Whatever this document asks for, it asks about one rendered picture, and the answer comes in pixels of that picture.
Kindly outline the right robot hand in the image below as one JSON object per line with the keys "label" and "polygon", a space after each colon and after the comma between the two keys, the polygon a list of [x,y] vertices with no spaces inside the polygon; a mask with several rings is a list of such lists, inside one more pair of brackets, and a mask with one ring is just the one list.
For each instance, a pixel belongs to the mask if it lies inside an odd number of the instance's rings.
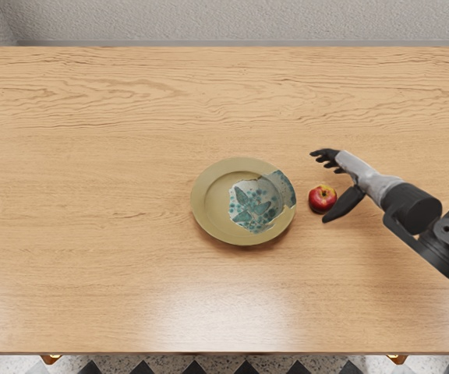
{"label": "right robot hand", "polygon": [[333,168],[335,174],[347,174],[353,181],[339,197],[333,207],[323,215],[322,222],[328,223],[350,213],[365,196],[379,208],[388,192],[405,181],[397,176],[383,175],[362,159],[346,150],[320,149],[309,153],[325,168]]}

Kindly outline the olive plate with teal pattern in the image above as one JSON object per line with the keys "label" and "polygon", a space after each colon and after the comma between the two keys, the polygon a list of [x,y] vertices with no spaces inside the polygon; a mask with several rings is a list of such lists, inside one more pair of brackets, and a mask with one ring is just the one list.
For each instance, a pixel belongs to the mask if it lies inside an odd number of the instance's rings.
{"label": "olive plate with teal pattern", "polygon": [[284,233],[295,216],[296,194],[276,166],[233,157],[212,164],[196,178],[190,204],[196,222],[210,236],[251,246]]}

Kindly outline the red apple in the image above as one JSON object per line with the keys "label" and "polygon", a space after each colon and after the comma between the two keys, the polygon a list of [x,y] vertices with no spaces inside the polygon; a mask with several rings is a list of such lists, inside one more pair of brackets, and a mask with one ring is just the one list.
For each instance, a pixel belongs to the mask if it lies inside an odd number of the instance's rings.
{"label": "red apple", "polygon": [[318,185],[308,193],[310,209],[319,214],[328,212],[338,200],[338,194],[328,185]]}

